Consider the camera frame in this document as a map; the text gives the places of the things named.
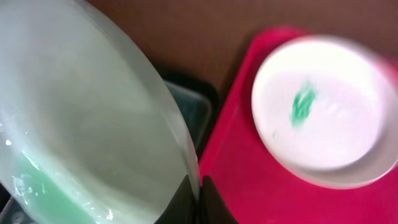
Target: wooden table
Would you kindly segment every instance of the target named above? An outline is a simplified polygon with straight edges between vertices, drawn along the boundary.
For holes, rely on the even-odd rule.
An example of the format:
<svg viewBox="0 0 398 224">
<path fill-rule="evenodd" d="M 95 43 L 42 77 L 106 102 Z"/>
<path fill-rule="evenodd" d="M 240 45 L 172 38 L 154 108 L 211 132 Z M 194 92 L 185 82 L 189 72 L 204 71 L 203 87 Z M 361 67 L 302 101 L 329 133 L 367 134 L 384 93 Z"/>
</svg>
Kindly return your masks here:
<svg viewBox="0 0 398 224">
<path fill-rule="evenodd" d="M 398 57 L 397 0 L 89 0 L 156 62 L 224 95 L 253 35 L 277 24 L 357 40 Z"/>
</svg>

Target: pink tray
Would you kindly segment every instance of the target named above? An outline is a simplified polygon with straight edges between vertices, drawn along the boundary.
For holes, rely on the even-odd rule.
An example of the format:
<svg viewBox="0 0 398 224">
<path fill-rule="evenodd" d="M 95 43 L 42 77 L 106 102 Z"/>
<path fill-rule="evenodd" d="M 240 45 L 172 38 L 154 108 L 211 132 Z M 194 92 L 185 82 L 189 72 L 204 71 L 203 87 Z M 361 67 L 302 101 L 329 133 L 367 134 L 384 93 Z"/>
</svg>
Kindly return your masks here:
<svg viewBox="0 0 398 224">
<path fill-rule="evenodd" d="M 305 35 L 280 27 L 252 42 L 199 162 L 240 223 L 398 223 L 398 169 L 354 190 L 330 190 L 285 170 L 258 136 L 251 90 L 261 63 L 276 47 Z"/>
</svg>

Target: green paint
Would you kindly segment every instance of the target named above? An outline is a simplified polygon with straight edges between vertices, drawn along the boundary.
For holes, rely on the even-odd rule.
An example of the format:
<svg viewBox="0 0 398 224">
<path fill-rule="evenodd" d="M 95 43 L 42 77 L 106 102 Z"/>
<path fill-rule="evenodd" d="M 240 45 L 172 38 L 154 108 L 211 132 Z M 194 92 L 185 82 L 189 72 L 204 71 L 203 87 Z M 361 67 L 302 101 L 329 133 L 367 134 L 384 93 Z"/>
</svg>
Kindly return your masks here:
<svg viewBox="0 0 398 224">
<path fill-rule="evenodd" d="M 318 93 L 313 85 L 308 81 L 296 94 L 292 108 L 292 126 L 297 128 L 304 123 L 306 118 L 310 115 L 311 106 Z"/>
</svg>

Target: white bowl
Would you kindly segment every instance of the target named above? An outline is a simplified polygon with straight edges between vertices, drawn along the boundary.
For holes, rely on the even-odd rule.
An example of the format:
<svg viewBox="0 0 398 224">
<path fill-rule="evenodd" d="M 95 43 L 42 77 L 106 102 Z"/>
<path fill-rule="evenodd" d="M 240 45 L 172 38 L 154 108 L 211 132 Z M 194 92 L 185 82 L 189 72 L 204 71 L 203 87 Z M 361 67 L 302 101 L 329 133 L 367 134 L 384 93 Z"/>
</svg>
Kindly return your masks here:
<svg viewBox="0 0 398 224">
<path fill-rule="evenodd" d="M 392 71 L 341 38 L 291 40 L 265 59 L 254 81 L 257 131 L 269 152 L 306 181 L 334 189 L 371 183 L 397 161 Z"/>
</svg>

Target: red tray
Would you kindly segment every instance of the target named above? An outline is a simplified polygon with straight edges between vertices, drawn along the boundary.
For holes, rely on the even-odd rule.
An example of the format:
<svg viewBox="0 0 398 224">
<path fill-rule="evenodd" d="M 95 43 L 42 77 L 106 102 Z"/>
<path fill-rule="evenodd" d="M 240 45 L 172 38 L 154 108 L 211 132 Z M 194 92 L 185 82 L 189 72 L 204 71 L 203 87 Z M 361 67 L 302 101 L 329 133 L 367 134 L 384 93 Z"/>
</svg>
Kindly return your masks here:
<svg viewBox="0 0 398 224">
<path fill-rule="evenodd" d="M 251 113 L 254 77 L 284 42 L 305 35 L 288 27 L 253 40 L 199 162 L 240 223 L 398 223 L 398 169 L 353 190 L 309 184 L 285 170 L 263 145 Z"/>
</svg>

